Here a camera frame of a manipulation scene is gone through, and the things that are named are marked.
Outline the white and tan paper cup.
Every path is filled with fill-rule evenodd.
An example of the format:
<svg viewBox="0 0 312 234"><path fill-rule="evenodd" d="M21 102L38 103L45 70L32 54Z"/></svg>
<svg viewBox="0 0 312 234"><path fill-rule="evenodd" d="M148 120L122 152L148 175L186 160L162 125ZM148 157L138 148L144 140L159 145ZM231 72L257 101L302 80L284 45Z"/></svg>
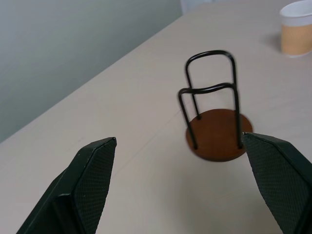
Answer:
<svg viewBox="0 0 312 234"><path fill-rule="evenodd" d="M300 57L312 52L312 0L300 0L280 10L281 52Z"/></svg>

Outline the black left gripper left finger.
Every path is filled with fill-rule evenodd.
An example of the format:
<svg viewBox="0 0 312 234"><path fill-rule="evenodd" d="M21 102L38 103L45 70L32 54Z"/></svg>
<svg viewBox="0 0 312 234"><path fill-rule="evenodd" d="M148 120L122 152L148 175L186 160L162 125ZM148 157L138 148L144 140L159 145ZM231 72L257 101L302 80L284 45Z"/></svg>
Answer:
<svg viewBox="0 0 312 234"><path fill-rule="evenodd" d="M16 234L95 234L109 192L117 139L82 147Z"/></svg>

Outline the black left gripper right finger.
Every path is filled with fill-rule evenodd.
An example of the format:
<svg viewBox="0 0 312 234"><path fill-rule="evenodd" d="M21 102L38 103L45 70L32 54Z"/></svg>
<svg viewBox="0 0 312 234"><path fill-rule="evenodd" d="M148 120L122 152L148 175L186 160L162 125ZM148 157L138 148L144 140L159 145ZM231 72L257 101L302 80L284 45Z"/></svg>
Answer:
<svg viewBox="0 0 312 234"><path fill-rule="evenodd" d="M258 189L283 234L312 234L312 163L291 143L244 132Z"/></svg>

